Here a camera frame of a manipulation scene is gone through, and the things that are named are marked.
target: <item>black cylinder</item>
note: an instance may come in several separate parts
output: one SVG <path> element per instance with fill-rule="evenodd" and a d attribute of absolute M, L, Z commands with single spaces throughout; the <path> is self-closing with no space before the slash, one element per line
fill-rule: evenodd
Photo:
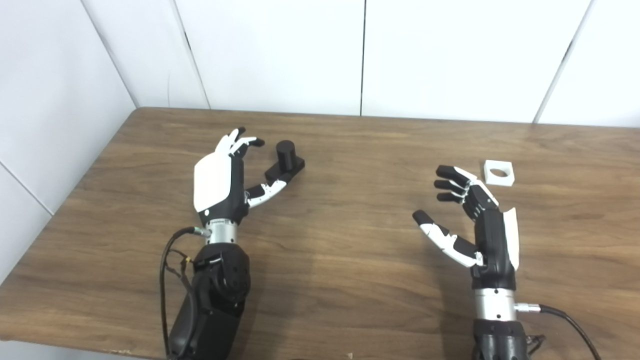
<path fill-rule="evenodd" d="M 282 140 L 278 145 L 276 145 L 276 152 L 278 153 L 280 171 L 283 173 L 290 172 L 294 167 L 296 167 L 296 147 L 293 145 L 293 142 L 289 140 Z"/>

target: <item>robotic hand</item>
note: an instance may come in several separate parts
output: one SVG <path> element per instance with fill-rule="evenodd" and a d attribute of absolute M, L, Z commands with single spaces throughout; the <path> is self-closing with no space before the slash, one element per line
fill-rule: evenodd
<path fill-rule="evenodd" d="M 436 180 L 435 187 L 451 191 L 439 193 L 437 199 L 462 205 L 475 222 L 476 243 L 451 234 L 423 210 L 414 212 L 413 219 L 442 252 L 471 269 L 477 311 L 473 359 L 526 360 L 527 336 L 516 319 L 513 300 L 520 252 L 515 209 L 500 212 L 489 189 L 460 168 L 440 165 L 436 174 L 446 180 Z"/>
<path fill-rule="evenodd" d="M 276 195 L 305 166 L 304 160 L 296 157 L 293 143 L 282 141 L 276 146 L 278 163 L 265 173 L 267 181 L 245 189 L 243 156 L 249 146 L 261 147 L 264 141 L 239 138 L 244 131 L 240 127 L 223 136 L 216 150 L 194 168 L 193 205 L 204 229 L 192 227 L 185 232 L 205 236 L 206 245 L 193 260 L 183 255 L 181 274 L 167 267 L 186 283 L 189 293 L 168 339 L 165 331 L 165 350 L 170 359 L 227 358 L 251 286 L 249 257 L 237 244 L 237 227 L 250 208 Z M 177 252 L 170 250 L 170 244 L 163 264 L 167 252 Z M 191 284 L 184 280 L 188 262 L 193 263 Z"/>
<path fill-rule="evenodd" d="M 249 146 L 261 147 L 264 140 L 256 137 L 238 138 L 243 127 L 222 137 L 216 150 L 195 165 L 193 174 L 193 206 L 202 224 L 215 230 L 216 224 L 237 227 L 249 209 L 276 195 L 291 180 L 290 173 L 280 178 L 244 189 L 243 157 Z M 214 237 L 216 242 L 234 242 L 233 238 Z"/>

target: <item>black wire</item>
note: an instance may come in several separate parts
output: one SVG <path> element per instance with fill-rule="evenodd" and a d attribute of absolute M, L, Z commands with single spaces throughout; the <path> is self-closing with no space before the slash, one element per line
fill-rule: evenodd
<path fill-rule="evenodd" d="M 593 354 L 593 358 L 596 360 L 602 360 L 602 358 L 600 357 L 600 354 L 598 354 L 598 350 L 596 350 L 596 347 L 593 345 L 593 343 L 589 339 L 589 336 L 587 336 L 587 333 L 584 332 L 584 330 L 582 330 L 580 325 L 578 325 L 578 323 L 575 322 L 575 320 L 572 319 L 569 315 L 567 315 L 564 311 L 556 309 L 554 307 L 540 304 L 540 312 L 556 315 L 568 321 L 571 324 L 571 326 L 573 326 L 573 328 L 578 332 L 578 334 L 580 334 L 584 342 L 587 344 L 587 346 L 589 347 L 589 350 Z"/>
<path fill-rule="evenodd" d="M 547 337 L 544 335 L 535 335 L 535 336 L 530 336 L 530 338 L 532 343 L 535 343 L 535 345 L 531 348 L 531 350 L 529 350 L 527 355 L 532 356 L 536 351 L 540 349 L 540 347 L 542 346 L 542 343 L 547 339 Z"/>
<path fill-rule="evenodd" d="M 187 335 L 187 339 L 184 342 L 182 350 L 177 356 L 178 360 L 184 358 L 184 356 L 187 354 L 187 350 L 189 349 L 191 340 L 193 340 L 193 336 L 196 332 L 196 321 L 198 319 L 198 303 L 196 302 L 196 293 L 192 285 L 189 283 L 189 279 L 187 279 L 187 274 L 185 274 L 188 263 L 187 258 L 188 257 L 183 258 L 182 260 L 179 279 L 182 282 L 182 285 L 184 285 L 184 288 L 187 291 L 187 296 L 189 297 L 189 302 L 191 303 L 191 321 L 189 322 L 189 334 Z"/>
<path fill-rule="evenodd" d="M 173 234 L 173 236 L 169 239 L 164 247 L 164 251 L 162 253 L 162 258 L 160 260 L 160 318 L 162 321 L 162 335 L 164 339 L 164 352 L 167 356 L 169 356 L 169 334 L 167 330 L 166 324 L 166 299 L 165 299 L 165 290 L 164 290 L 164 269 L 166 267 L 166 257 L 171 250 L 171 246 L 179 237 L 185 234 L 193 234 L 195 232 L 195 227 L 184 227 Z M 185 343 L 184 347 L 188 347 L 189 342 Z"/>

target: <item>wood grain surface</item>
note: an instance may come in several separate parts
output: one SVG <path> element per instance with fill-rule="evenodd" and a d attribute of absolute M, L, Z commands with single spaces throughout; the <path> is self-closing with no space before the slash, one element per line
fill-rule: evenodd
<path fill-rule="evenodd" d="M 491 190 L 518 209 L 517 299 L 570 313 L 604 359 L 640 357 L 640 131 L 157 108 L 131 115 L 1 286 L 0 338 L 163 358 L 160 253 L 199 225 L 193 165 L 237 126 L 267 142 L 248 185 L 283 139 L 307 167 L 238 230 L 253 288 L 232 359 L 468 359 L 468 270 L 411 214 L 472 239 L 432 184 L 439 164 L 479 175 L 485 159 L 515 170 Z M 172 323 L 184 292 L 168 282 Z M 591 358 L 562 319 L 520 319 L 548 337 L 535 359 Z"/>

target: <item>circular hole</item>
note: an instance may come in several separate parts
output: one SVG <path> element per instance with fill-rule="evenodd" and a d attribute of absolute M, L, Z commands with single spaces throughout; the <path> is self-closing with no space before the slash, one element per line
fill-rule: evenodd
<path fill-rule="evenodd" d="M 507 173 L 502 171 L 502 170 L 498 170 L 496 168 L 493 168 L 491 170 L 489 170 L 493 175 L 495 176 L 499 176 L 499 177 L 507 177 Z"/>

